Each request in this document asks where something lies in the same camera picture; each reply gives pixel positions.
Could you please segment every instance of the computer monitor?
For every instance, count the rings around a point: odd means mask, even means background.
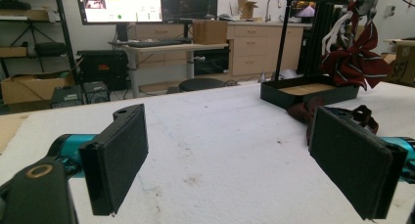
[[[315,14],[315,2],[294,0],[291,4],[290,17],[301,18],[302,22],[311,22]]]
[[[129,22],[162,22],[161,0],[77,0],[82,24],[116,24],[126,40]]]
[[[161,0],[164,22],[217,17],[217,0]]]

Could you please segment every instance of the round stool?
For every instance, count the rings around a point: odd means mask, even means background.
[[[225,87],[226,83],[213,78],[193,78],[179,84],[180,92],[206,90],[213,88]]]

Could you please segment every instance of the white table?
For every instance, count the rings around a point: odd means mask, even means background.
[[[149,155],[112,217],[93,216],[84,179],[69,180],[80,223],[372,223],[309,155],[306,126],[259,98],[259,84],[34,112],[0,156],[0,184],[66,133],[100,133],[144,103]],[[380,83],[334,106],[366,105],[378,136],[415,138],[415,89]],[[405,223],[415,187],[399,182],[386,220]]]
[[[194,78],[194,61],[193,52],[197,50],[213,50],[223,49],[228,44],[181,44],[170,46],[158,46],[148,48],[134,48],[126,46],[124,47],[128,57],[129,76],[131,78],[132,96],[134,98],[139,97],[140,85],[161,83],[166,81],[178,80],[180,78]],[[160,52],[186,52],[186,65],[185,68],[181,65],[177,66],[163,66],[163,67],[150,67],[140,68],[140,64],[136,62],[136,54],[154,54]]]

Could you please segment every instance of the red crumpled object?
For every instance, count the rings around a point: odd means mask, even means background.
[[[349,4],[353,41],[346,50],[337,50],[322,58],[321,69],[328,73],[339,86],[358,85],[367,90],[367,83],[374,88],[391,71],[392,67],[382,57],[370,50],[378,45],[378,31],[373,22],[369,22],[359,38],[354,41],[354,33],[359,20],[355,2]]]

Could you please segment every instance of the cardboard box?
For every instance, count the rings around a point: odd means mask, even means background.
[[[68,71],[41,74],[21,74],[9,77],[1,82],[5,105],[26,111],[30,107],[46,109],[50,107],[55,87],[72,86],[72,74]]]
[[[254,15],[254,8],[257,8],[256,2],[248,0],[238,0],[238,8],[242,12],[241,20],[252,19]]]
[[[392,72],[385,81],[415,86],[415,41],[396,40],[395,42],[396,59],[391,63]]]
[[[34,112],[50,109],[50,101],[35,101],[8,105],[11,113]]]
[[[193,21],[193,43],[223,44],[226,43],[228,22],[226,21]]]
[[[49,21],[48,12],[45,10],[0,10],[0,16],[10,17],[10,20],[13,17],[24,20],[26,17],[32,21]]]
[[[26,47],[0,47],[0,58],[27,56]]]

